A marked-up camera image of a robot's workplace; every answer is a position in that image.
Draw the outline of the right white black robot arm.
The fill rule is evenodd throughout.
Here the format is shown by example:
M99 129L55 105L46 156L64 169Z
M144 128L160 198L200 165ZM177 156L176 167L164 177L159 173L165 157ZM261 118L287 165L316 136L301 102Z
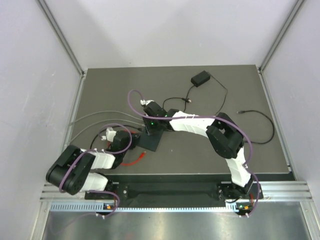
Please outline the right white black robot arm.
M207 138L214 151L226 160L234 194L245 198L252 191L254 178L247 170L244 135L225 113L217 118L200 118L177 109L164 110L153 100L141 100L147 133L154 131L188 132Z

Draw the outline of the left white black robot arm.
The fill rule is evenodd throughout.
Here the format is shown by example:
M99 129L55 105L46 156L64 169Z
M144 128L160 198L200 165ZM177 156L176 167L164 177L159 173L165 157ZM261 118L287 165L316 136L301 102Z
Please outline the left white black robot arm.
M59 191L75 195L83 191L96 191L102 198L109 198L114 187L107 177L93 170L113 170L123 163L127 151L134 149L141 134L109 127L102 140L108 147L98 151L96 148L85 150L69 145L49 168L45 179L59 188Z

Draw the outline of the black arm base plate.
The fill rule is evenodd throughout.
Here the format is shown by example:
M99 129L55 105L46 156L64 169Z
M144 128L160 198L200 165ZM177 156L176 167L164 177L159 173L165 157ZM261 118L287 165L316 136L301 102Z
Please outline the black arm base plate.
M240 187L227 174L112 174L106 187L121 199L146 196L205 196L213 200L263 198L262 187L254 178Z

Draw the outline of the black network switch box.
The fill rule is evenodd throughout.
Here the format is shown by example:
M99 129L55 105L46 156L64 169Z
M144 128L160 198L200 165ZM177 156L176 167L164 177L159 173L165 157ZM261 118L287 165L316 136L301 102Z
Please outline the black network switch box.
M159 131L157 133L148 135L146 132L142 132L140 134L137 146L145 150L155 152L161 141L163 133L163 131Z

